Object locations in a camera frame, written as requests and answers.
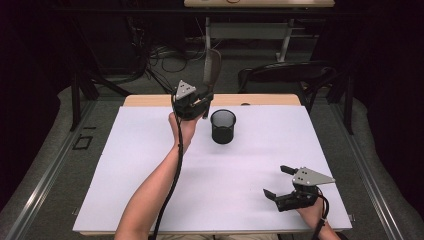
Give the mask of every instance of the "black cup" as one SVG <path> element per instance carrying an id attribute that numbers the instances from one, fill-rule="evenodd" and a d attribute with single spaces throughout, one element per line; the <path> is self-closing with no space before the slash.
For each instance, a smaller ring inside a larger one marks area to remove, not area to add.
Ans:
<path id="1" fill-rule="evenodd" d="M 220 109 L 211 116 L 212 139 L 219 144 L 227 144 L 234 138 L 236 115 L 233 112 Z"/>

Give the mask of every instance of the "white paper sheet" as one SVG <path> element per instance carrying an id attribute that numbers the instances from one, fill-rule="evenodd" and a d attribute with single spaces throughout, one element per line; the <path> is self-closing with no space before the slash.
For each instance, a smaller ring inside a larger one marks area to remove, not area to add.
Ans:
<path id="1" fill-rule="evenodd" d="M 304 107 L 211 107 L 235 113 L 234 139 L 219 145 L 210 120 L 200 120 L 184 156 L 161 232 L 263 232 L 309 229 L 296 211 L 278 212 L 263 189 L 277 195 L 293 191 L 293 176 L 280 165 L 302 166 L 331 176 Z M 121 107 L 99 160 L 74 231 L 113 232 L 136 188 L 173 144 L 169 107 Z M 336 184 L 320 186 L 330 201 L 333 228 L 351 223 Z"/>

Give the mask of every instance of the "dark background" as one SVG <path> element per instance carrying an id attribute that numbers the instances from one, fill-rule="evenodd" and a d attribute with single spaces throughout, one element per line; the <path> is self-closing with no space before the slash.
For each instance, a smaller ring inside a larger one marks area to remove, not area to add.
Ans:
<path id="1" fill-rule="evenodd" d="M 90 6 L 122 6 L 118 0 L 88 2 Z M 183 7 L 181 0 L 146 4 Z M 419 1 L 339 0 L 336 8 L 366 11 L 370 17 L 327 21 L 312 58 L 331 60 L 355 76 L 354 94 L 368 109 L 377 153 L 404 197 L 423 216 L 423 5 Z M 156 24 L 151 26 L 151 36 L 175 49 L 184 49 L 184 37 L 196 34 L 190 18 L 150 20 Z M 59 110 L 57 94 L 70 85 L 73 69 L 82 66 L 102 74 L 132 74 L 139 67 L 125 18 L 81 17 L 77 22 L 78 30 L 67 21 L 52 22 L 31 0 L 0 3 L 0 208 L 43 144 Z M 55 31 L 53 24 L 59 26 Z M 53 41 L 58 34 L 65 35 L 67 47 L 75 51 L 66 52 Z M 76 65 L 69 65 L 70 60 Z"/>

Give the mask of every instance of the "black curtain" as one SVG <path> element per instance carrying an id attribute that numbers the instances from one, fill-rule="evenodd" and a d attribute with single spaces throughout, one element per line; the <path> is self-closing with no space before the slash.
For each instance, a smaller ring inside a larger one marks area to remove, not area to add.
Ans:
<path id="1" fill-rule="evenodd" d="M 31 166 L 69 86 L 60 53 L 52 49 L 30 1 L 0 3 L 0 209 Z"/>
<path id="2" fill-rule="evenodd" d="M 424 216 L 424 16 L 419 1 L 337 1 L 362 8 L 361 21 L 329 21 L 313 58 L 355 76 L 355 97 L 368 109 L 377 154 L 405 199 Z"/>

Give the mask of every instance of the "gray carpet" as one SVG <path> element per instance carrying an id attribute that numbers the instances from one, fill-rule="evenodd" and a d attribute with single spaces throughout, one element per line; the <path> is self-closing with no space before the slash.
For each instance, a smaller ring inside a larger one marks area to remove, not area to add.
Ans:
<path id="1" fill-rule="evenodd" d="M 290 43 L 287 61 L 307 60 L 314 46 L 311 39 L 293 39 Z M 275 61 L 275 52 L 280 48 L 276 42 L 260 41 L 228 41 L 219 43 L 217 47 L 223 55 L 223 69 L 215 91 L 217 93 L 235 93 L 237 91 L 237 73 L 246 67 L 255 67 Z M 161 73 L 172 85 L 182 79 L 191 84 L 200 84 L 203 77 L 203 60 L 185 63 L 176 58 L 169 58 L 158 62 L 152 68 Z M 123 88 L 136 94 L 163 93 L 159 85 L 152 79 L 143 77 L 133 82 L 121 85 Z M 34 219 L 31 219 L 22 239 L 113 239 L 112 236 L 86 237 L 72 232 L 76 215 L 73 214 L 84 200 L 91 178 L 93 176 L 99 156 L 107 140 L 119 106 L 123 98 L 113 91 L 98 86 L 101 98 L 86 105 L 92 106 L 81 130 L 76 134 L 82 137 L 91 136 L 90 147 L 86 150 L 69 150 L 64 156 L 64 163 L 54 184 L 48 191 L 47 197 L 38 209 Z M 49 164 L 55 160 L 60 146 L 64 142 L 70 128 L 70 94 L 69 89 L 61 95 L 62 108 L 46 139 L 43 148 L 34 161 L 26 178 L 6 208 L 0 214 L 0 239 L 6 238 L 31 193 L 42 179 Z M 335 105 L 328 105 L 323 98 L 317 100 L 311 113 L 318 138 L 330 169 L 337 179 L 337 186 L 341 193 L 349 214 L 355 216 L 353 229 L 345 231 L 350 239 L 389 239 L 384 226 L 376 213 L 373 200 L 365 188 L 354 152 L 346 140 L 344 128 L 340 126 L 340 117 L 335 113 Z M 374 143 L 366 121 L 366 109 L 358 102 L 354 104 L 353 127 L 355 139 L 368 162 L 370 169 L 378 179 L 379 187 L 387 199 L 389 208 L 394 213 L 404 239 L 422 239 L 424 227 L 421 218 L 405 202 L 399 194 L 390 176 L 384 171 L 375 154 Z M 310 234 L 284 235 L 283 239 L 309 239 Z"/>

